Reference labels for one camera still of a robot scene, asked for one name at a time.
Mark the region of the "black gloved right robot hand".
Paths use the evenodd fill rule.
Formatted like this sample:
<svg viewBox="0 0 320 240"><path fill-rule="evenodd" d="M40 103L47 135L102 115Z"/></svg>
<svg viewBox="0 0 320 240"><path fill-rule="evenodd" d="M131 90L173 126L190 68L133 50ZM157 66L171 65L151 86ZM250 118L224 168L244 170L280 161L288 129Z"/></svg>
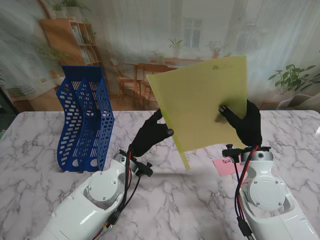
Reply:
<svg viewBox="0 0 320 240"><path fill-rule="evenodd" d="M245 146L260 147L262 145L261 114L254 103L247 100L246 115L244 118L238 117L224 105L220 106L218 110L235 129L237 136Z"/></svg>

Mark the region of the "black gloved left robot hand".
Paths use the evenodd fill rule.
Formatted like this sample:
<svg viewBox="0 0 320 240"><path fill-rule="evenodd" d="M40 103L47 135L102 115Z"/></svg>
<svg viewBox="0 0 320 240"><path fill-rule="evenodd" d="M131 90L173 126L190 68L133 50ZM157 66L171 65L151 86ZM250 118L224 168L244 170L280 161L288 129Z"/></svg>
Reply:
<svg viewBox="0 0 320 240"><path fill-rule="evenodd" d="M143 156L151 147L174 135L173 129L168 128L165 123L158 123L162 117L161 110L158 109L144 122L128 147L132 157Z"/></svg>

